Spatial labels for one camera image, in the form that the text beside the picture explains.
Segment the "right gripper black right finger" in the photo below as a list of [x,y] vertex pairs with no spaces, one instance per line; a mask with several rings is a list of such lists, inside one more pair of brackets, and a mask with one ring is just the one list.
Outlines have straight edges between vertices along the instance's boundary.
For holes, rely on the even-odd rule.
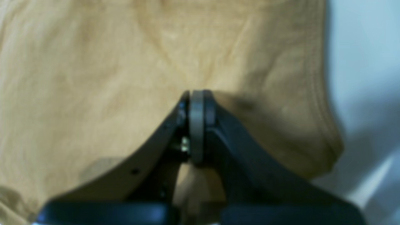
[[202,91],[202,162],[220,176],[227,206],[222,225],[365,225],[359,209],[290,172],[241,122]]

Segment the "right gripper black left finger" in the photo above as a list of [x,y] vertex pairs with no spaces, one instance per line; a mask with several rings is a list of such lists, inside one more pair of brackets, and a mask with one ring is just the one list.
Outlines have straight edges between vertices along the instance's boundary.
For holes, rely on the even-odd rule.
[[150,138],[99,178],[48,201],[36,225],[180,225],[181,164],[203,161],[204,93],[186,91]]

